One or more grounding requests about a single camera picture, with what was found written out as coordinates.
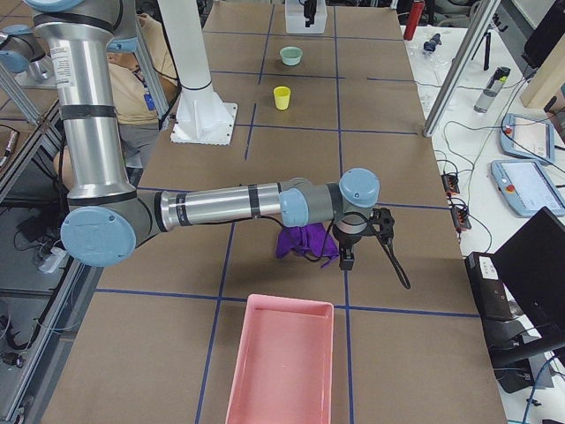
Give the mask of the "teach pendant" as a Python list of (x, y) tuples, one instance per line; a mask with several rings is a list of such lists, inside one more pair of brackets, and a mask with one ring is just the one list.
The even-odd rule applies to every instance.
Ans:
[(508, 113), (502, 119), (500, 134), (501, 150), (506, 155), (554, 163), (554, 129), (548, 119)]
[(543, 207), (564, 216), (564, 198), (535, 160), (495, 160), (491, 175), (510, 208), (521, 217), (534, 216)]

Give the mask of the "clear bottle black cap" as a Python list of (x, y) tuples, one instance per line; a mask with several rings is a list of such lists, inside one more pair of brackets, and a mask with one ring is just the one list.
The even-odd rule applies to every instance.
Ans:
[(505, 85), (510, 72), (511, 70), (505, 66), (500, 66), (495, 70), (473, 106), (477, 113), (487, 113), (494, 99)]

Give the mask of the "person in tan shirt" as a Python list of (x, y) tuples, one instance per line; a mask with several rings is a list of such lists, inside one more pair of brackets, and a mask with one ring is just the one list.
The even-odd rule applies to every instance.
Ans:
[[(177, 73), (162, 24), (145, 13), (140, 29), (166, 99), (177, 92)], [(159, 139), (160, 124), (147, 79), (133, 53), (109, 53), (109, 75), (128, 178), (137, 185)]]

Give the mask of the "red water bottle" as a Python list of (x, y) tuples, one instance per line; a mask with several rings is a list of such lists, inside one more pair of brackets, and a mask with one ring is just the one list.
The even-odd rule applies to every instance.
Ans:
[(408, 15), (408, 20), (405, 24), (405, 29), (403, 32), (403, 38), (406, 41), (411, 41), (413, 39), (414, 33), (420, 21), (423, 10), (425, 9), (426, 3), (424, 0), (413, 0), (411, 4), (411, 9)]

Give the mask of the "black monitor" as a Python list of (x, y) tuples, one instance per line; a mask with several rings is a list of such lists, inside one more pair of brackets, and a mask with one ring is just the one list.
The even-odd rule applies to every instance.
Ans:
[(494, 254), (493, 265), (526, 317), (564, 346), (564, 224), (541, 208)]

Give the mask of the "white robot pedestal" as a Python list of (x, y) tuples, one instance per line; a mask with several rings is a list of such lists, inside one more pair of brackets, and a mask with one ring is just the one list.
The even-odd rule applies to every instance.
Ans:
[(227, 146), (237, 105), (223, 102), (214, 90), (197, 3), (163, 0), (158, 4), (181, 87), (171, 141)]

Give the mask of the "near teach pendant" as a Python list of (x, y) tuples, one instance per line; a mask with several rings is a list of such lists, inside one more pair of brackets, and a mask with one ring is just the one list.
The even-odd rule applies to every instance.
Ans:
[(535, 160), (495, 160), (491, 175), (510, 208), (521, 217), (534, 216), (543, 207), (564, 216), (564, 198)]

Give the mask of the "clear plastic storage box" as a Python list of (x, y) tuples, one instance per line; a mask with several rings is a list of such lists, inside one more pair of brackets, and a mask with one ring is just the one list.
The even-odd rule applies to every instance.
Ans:
[(288, 34), (323, 34), (328, 12), (324, 0), (286, 0), (285, 27)]

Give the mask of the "aluminium frame post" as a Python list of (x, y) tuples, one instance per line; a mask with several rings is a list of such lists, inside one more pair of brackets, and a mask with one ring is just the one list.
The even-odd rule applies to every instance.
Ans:
[(480, 40), (487, 30), (500, 3), (501, 0), (487, 0), (480, 2), (460, 47), (452, 60), (447, 77), (441, 86), (438, 97), (433, 103), (433, 107), (427, 117), (423, 128), (424, 137), (431, 138), (438, 127), (438, 124), (440, 123), (441, 118), (446, 111), (454, 92), (456, 91), (456, 86), (463, 75), (464, 68), (470, 61), (471, 54), (478, 47)]

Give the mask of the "far teach pendant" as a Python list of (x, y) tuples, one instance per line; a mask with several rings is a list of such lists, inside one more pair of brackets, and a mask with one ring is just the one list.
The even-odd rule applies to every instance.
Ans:
[(502, 119), (500, 134), (501, 150), (506, 155), (554, 163), (554, 129), (548, 119), (508, 113)]

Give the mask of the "yellow plastic cup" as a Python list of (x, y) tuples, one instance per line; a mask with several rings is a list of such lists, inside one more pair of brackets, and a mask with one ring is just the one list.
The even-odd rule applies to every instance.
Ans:
[(277, 86), (273, 89), (275, 107), (278, 110), (287, 110), (290, 106), (291, 90), (286, 86)]

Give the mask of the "mint green bowl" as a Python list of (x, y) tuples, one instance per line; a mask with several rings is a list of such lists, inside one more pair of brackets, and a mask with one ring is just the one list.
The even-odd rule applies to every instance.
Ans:
[(281, 61), (286, 66), (296, 66), (300, 64), (303, 50), (296, 46), (287, 46), (279, 51)]

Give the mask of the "purple microfibre cloth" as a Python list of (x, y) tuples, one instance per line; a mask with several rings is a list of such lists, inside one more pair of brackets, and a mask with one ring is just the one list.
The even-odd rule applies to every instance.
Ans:
[(304, 227), (283, 227), (277, 238), (275, 256), (282, 259), (294, 253), (322, 268), (338, 258), (339, 252), (334, 240), (322, 223)]

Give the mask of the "pink plastic bin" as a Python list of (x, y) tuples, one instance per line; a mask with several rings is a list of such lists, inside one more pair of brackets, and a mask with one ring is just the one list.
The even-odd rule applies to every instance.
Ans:
[(227, 423), (331, 421), (334, 306), (248, 297)]

